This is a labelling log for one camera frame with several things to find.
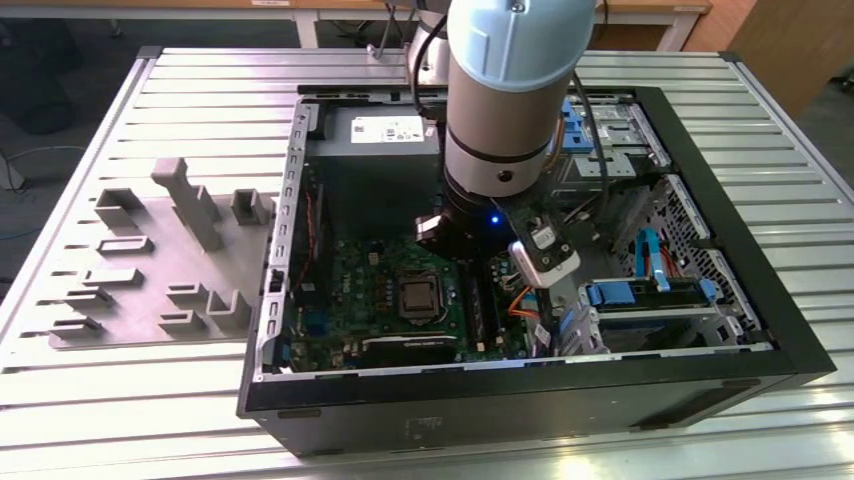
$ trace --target green circuit board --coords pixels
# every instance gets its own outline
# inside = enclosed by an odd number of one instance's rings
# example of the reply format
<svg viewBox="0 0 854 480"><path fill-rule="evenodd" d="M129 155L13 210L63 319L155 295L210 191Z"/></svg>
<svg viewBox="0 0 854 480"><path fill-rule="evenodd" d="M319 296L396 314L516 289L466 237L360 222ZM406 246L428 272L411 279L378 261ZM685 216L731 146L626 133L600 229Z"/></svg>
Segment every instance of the green circuit board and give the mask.
<svg viewBox="0 0 854 480"><path fill-rule="evenodd" d="M491 262L495 278L507 273L508 262ZM426 320L402 318L402 283L431 279L439 293L436 315ZM455 361L523 358L527 355L520 319L500 315L500 346L472 345L467 338L466 313L454 262L432 255L411 239L339 241L332 265L332 300L326 312L303 312L299 323L307 335L295 345L295 362L302 370L340 370L359 341L382 336L452 336ZM506 312L512 298L498 288L496 308Z"/></svg>

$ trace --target white wire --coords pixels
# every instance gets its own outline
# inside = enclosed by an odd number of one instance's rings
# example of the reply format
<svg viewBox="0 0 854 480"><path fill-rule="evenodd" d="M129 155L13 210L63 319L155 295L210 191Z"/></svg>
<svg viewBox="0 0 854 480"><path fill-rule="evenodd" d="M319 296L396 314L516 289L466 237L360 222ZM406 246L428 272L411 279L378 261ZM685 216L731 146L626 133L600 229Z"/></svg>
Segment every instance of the white wire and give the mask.
<svg viewBox="0 0 854 480"><path fill-rule="evenodd" d="M32 153L44 152L47 150L80 150L80 151L85 152L85 147L77 147L76 145L57 145L55 147L39 147L39 148L33 148L33 149L25 150L25 151L20 152L20 153L16 153L11 157L7 157L5 160L8 162L11 162L16 158L25 157L27 155L29 155Z"/></svg>

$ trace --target slotted aluminum tabletop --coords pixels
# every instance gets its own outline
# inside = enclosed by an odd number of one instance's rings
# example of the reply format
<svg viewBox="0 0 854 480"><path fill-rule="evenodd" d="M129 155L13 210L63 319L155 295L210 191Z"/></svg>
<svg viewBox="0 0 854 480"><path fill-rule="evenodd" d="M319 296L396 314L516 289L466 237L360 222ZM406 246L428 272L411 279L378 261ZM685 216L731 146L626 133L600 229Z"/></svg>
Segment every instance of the slotted aluminum tabletop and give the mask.
<svg viewBox="0 0 854 480"><path fill-rule="evenodd" d="M839 371L683 431L292 457L238 419L242 342L55 351L49 305L105 233L103 188L163 195L156 157L183 156L212 194L274 192L296 85L403 82L403 56L359 50L165 49L121 87L0 310L0 473L151 478L686 478L854 475L851 191L739 64L715 54L590 53L588 85L661 87Z"/></svg>

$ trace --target wooden table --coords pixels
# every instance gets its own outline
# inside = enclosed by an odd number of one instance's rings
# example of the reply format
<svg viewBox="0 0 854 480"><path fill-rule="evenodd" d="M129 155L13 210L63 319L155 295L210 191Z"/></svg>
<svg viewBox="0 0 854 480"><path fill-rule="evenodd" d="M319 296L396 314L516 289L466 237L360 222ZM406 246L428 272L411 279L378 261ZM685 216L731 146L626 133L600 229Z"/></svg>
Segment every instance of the wooden table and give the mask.
<svg viewBox="0 0 854 480"><path fill-rule="evenodd" d="M608 23L667 27L659 51L679 51L709 0L608 0ZM399 11L406 19L408 12ZM283 19L296 23L303 48L318 47L319 20L386 20L374 0L0 0L0 18ZM602 6L596 22L603 23Z"/></svg>

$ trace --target wooden cabinet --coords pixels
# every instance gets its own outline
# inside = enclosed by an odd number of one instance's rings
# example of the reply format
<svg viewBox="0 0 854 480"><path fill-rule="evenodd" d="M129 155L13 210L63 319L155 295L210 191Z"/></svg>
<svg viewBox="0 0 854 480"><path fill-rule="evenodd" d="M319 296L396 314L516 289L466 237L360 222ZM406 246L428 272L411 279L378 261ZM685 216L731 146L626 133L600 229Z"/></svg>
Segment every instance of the wooden cabinet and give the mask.
<svg viewBox="0 0 854 480"><path fill-rule="evenodd" d="M789 115L854 55L853 0L713 0L683 51L733 51Z"/></svg>

